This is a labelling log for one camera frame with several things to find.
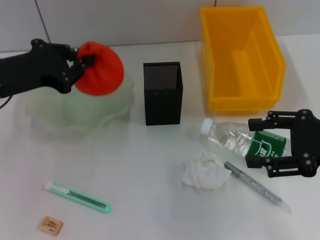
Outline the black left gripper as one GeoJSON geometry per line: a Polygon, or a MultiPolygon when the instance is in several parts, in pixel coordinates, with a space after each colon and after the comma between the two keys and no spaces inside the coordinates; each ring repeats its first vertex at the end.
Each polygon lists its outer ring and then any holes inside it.
{"type": "Polygon", "coordinates": [[[0,97],[6,98],[41,87],[66,94],[95,64],[94,54],[79,56],[68,44],[33,39],[29,52],[0,60],[0,97]]]}

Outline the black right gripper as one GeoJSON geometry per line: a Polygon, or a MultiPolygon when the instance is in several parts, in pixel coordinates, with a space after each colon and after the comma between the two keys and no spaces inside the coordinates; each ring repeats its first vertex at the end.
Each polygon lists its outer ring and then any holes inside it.
{"type": "Polygon", "coordinates": [[[320,166],[320,120],[309,109],[269,111],[265,120],[250,118],[250,131],[290,129],[291,155],[266,157],[246,155],[248,168],[266,168],[269,178],[298,176],[311,178],[320,166]]]}

